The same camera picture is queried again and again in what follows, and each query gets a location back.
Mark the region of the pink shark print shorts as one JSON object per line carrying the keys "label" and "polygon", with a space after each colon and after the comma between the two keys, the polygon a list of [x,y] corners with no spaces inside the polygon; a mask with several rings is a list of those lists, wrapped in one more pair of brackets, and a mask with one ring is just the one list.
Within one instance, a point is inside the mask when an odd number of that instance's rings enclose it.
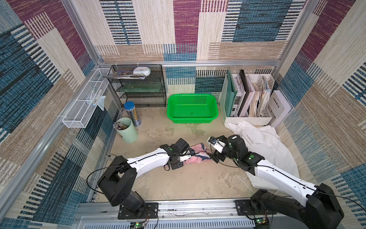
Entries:
{"label": "pink shark print shorts", "polygon": [[191,147],[191,149],[195,151],[195,155],[192,156],[190,159],[184,161],[184,165],[200,164],[202,162],[208,162],[211,160],[209,154],[211,154],[212,152],[203,143],[197,144]]}

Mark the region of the white shirt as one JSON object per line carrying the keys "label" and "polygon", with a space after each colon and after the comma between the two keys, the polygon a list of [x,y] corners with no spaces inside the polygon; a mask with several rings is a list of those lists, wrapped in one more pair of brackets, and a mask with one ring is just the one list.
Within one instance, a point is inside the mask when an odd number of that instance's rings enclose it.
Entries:
{"label": "white shirt", "polygon": [[271,126],[257,128],[249,122],[239,124],[225,123],[225,127],[239,135],[249,151],[258,153],[283,171],[299,178],[295,159],[289,149],[281,142],[276,130]]}

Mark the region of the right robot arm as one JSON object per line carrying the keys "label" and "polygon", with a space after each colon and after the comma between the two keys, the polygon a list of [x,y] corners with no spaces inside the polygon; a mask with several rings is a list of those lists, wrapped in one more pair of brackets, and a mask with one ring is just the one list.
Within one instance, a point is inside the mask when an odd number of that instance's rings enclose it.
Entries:
{"label": "right robot arm", "polygon": [[252,210],[274,211],[303,222],[309,229],[335,229],[344,213],[331,187],[303,181],[279,169],[258,153],[248,150],[239,135],[211,138],[220,161],[233,160],[239,168],[260,177],[290,195],[281,197],[260,189],[250,199]]}

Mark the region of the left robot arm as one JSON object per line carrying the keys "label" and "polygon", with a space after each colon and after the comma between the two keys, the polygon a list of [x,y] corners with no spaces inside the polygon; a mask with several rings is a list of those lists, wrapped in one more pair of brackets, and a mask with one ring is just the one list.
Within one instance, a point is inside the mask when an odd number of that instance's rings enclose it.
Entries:
{"label": "left robot arm", "polygon": [[97,186],[113,207],[121,205],[130,213],[143,213],[145,201],[132,191],[135,180],[157,167],[168,165],[170,169],[178,169],[194,155],[195,151],[180,138],[175,144],[161,145],[143,156],[129,159],[117,156],[105,169]]}

